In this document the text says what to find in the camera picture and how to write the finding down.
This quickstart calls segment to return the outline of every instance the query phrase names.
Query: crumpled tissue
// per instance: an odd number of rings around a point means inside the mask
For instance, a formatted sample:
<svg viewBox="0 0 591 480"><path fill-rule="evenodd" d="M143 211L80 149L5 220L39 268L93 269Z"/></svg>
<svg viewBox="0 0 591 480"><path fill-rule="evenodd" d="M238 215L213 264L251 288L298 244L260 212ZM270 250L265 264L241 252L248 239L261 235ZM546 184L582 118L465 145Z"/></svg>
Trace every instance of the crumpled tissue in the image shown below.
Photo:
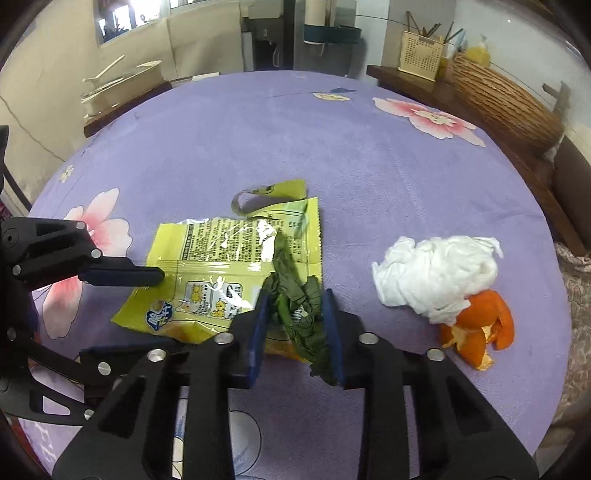
<svg viewBox="0 0 591 480"><path fill-rule="evenodd" d="M431 323L456 323L470 306L466 299L489 288L503 252L496 238L434 237L415 245L402 236L388 248L384 261L372 263L379 301L388 307L409 305Z"/></svg>

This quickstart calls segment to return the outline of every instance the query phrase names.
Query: yellow bottle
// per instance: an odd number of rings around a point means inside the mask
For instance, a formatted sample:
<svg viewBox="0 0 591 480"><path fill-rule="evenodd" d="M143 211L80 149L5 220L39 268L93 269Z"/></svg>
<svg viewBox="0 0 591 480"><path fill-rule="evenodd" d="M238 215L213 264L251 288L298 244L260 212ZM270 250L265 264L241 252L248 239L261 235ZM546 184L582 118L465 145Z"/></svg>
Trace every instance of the yellow bottle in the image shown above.
<svg viewBox="0 0 591 480"><path fill-rule="evenodd" d="M481 65L483 67L490 67L491 66L491 54L488 53L488 49L486 48L486 37L481 35L482 41L476 47L470 47L466 50L465 57Z"/></svg>

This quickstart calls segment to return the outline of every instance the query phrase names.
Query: orange peel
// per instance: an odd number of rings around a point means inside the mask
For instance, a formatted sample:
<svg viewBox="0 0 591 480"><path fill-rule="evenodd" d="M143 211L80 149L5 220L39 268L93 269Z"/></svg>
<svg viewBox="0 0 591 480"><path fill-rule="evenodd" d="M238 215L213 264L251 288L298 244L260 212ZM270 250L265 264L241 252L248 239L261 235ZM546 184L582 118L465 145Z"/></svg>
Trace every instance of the orange peel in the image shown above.
<svg viewBox="0 0 591 480"><path fill-rule="evenodd" d="M509 307L494 290L484 290L468 297L470 306L457 316L453 326L442 324L439 339L443 348L453 345L468 365L487 370L494 360L486 351L493 343L503 350L515 339L515 325Z"/></svg>

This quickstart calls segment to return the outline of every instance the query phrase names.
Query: round table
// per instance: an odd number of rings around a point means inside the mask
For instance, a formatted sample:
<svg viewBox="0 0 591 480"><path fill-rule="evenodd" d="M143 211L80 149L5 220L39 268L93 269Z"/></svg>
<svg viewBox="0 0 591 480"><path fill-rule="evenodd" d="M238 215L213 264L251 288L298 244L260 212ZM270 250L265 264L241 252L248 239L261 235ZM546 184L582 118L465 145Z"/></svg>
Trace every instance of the round table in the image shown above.
<svg viewBox="0 0 591 480"><path fill-rule="evenodd" d="M375 98L409 101L307 72L183 85L90 139L47 184L31 216L83 218L105 254L143 262L160 223L231 217L236 192L303 178L320 202L324 286L369 330L414 352L437 346L437 329L410 309L379 303L371 262L382 261L403 235L497 237L505 258L493 288L512 310L515 343L493 351L496 363L486 372L454 360L533 453L560 398L570 345L566 295L544 215L482 130L454 129L455 120L429 117L419 105L400 104L392 114ZM64 318L50 310L40 320L43 344L75 358L95 345L145 342L145 335L110 322L129 292L84 285L64 300ZM51 290L34 295L40 312L47 295ZM52 374L40 377L72 389ZM242 469L246 477L356 477L361 392L328 387L310 378L306 365L267 357L255 388L230 392L230 404L260 430L260 455ZM23 425L50 469L75 432Z"/></svg>

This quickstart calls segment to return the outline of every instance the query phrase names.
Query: pink flower print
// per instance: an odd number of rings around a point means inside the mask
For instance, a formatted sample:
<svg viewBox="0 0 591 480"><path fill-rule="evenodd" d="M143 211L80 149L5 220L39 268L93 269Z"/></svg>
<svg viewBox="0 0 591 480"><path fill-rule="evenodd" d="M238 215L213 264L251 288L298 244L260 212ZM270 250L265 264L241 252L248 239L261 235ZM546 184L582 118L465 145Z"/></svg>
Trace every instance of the pink flower print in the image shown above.
<svg viewBox="0 0 591 480"><path fill-rule="evenodd" d="M415 128L435 138L453 138L457 135L473 145L486 146L472 131L476 130L475 125L449 113L432 112L426 106L392 98L374 98L374 103L384 112L407 117Z"/></svg>
<svg viewBox="0 0 591 480"><path fill-rule="evenodd" d="M99 193L86 211L78 206L64 218L84 222L96 247L108 257L124 257L131 245L127 221L108 218L118 196L119 189ZM83 285L78 277L72 277L50 287L43 301L43 323L50 338L63 338L70 332L70 326L78 314Z"/></svg>

